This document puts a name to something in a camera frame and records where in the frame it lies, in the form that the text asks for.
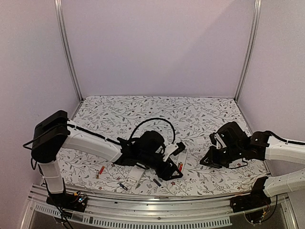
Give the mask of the white remote with QR label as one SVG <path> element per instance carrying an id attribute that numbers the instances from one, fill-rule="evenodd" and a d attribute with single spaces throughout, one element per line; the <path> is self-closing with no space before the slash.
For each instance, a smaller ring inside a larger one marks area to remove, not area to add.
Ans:
<path id="1" fill-rule="evenodd" d="M 185 166 L 185 162 L 186 162 L 186 159 L 187 159 L 187 155 L 188 155 L 188 152 L 187 151 L 183 151 L 181 152 L 179 155 L 178 155 L 178 159 L 177 159 L 177 166 L 180 162 L 183 163 L 183 169 L 184 169 L 184 166 Z"/>

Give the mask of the blue battery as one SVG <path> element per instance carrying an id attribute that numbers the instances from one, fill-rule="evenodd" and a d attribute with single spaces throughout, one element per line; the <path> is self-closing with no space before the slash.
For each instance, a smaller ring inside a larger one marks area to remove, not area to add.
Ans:
<path id="1" fill-rule="evenodd" d="M 159 186 L 159 187 L 162 186 L 155 178 L 153 179 L 153 182 L 154 182 L 157 186 Z"/>

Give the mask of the white battery cover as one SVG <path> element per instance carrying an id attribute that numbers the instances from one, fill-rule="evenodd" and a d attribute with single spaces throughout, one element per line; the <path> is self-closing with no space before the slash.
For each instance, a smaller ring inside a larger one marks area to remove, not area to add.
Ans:
<path id="1" fill-rule="evenodd" d="M 205 143 L 205 139 L 204 138 L 198 138 L 196 139 L 197 144 L 202 145 Z"/>

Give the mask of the white remote with logo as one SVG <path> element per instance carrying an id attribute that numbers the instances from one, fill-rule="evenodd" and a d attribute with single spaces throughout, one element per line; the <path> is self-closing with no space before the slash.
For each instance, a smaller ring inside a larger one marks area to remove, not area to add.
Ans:
<path id="1" fill-rule="evenodd" d="M 145 172 L 145 169 L 140 168 L 138 166 L 134 166 L 130 170 L 130 172 L 126 178 L 126 184 L 130 185 L 132 187 L 136 187 L 138 185 L 140 179 L 142 178 L 144 172 Z"/>

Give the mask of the red battery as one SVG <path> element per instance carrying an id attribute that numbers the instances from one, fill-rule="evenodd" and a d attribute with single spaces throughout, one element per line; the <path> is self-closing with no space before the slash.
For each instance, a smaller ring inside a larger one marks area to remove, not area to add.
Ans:
<path id="1" fill-rule="evenodd" d="M 104 169 L 105 169 L 105 166 L 102 166 L 101 169 L 100 169 L 100 171 L 99 171 L 99 175 L 102 174 L 102 172 L 104 171 Z"/>

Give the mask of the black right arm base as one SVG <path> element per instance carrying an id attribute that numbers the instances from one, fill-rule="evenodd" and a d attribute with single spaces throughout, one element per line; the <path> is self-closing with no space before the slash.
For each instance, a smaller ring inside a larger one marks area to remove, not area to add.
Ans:
<path id="1" fill-rule="evenodd" d="M 233 212 L 242 212 L 260 207 L 270 207 L 271 198 L 268 197 L 263 189 L 268 177 L 261 177 L 256 180 L 252 190 L 247 195 L 239 195 L 230 199 L 230 207 Z"/>

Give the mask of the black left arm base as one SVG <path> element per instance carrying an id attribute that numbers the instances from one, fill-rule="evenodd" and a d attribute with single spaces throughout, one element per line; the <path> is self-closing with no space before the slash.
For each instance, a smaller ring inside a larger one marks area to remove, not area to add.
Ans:
<path id="1" fill-rule="evenodd" d="M 60 209 L 68 209 L 77 212 L 85 212 L 88 202 L 88 196 L 81 192 L 74 194 L 64 191 L 59 194 L 49 193 L 46 203 Z"/>

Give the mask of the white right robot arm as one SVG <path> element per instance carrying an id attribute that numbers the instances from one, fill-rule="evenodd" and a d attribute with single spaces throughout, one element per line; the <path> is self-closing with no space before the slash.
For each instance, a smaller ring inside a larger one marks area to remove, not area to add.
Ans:
<path id="1" fill-rule="evenodd" d="M 229 168 L 241 159 L 281 160 L 297 164 L 305 162 L 305 144 L 279 137 L 272 131 L 256 131 L 248 136 L 237 122 L 228 122 L 209 135 L 212 145 L 200 164 L 211 168 Z M 277 177 L 262 177 L 256 180 L 252 194 L 246 198 L 250 208 L 258 207 L 265 197 L 301 190 L 305 187 L 303 169 Z"/>

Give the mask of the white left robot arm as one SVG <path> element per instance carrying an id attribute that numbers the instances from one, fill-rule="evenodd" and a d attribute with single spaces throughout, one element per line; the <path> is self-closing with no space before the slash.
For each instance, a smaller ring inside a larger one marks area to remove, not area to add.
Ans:
<path id="1" fill-rule="evenodd" d="M 156 131 L 146 131 L 140 137 L 134 137 L 134 134 L 132 131 L 128 139 L 111 140 L 77 126 L 67 117 L 66 111 L 59 110 L 36 125 L 33 139 L 24 143 L 23 148 L 31 151 L 31 159 L 40 166 L 52 199 L 60 207 L 71 203 L 57 162 L 61 148 L 92 154 L 115 165 L 153 169 L 164 181 L 183 177 L 170 158 L 185 150 L 183 142 L 173 140 L 167 146 L 163 136 Z"/>

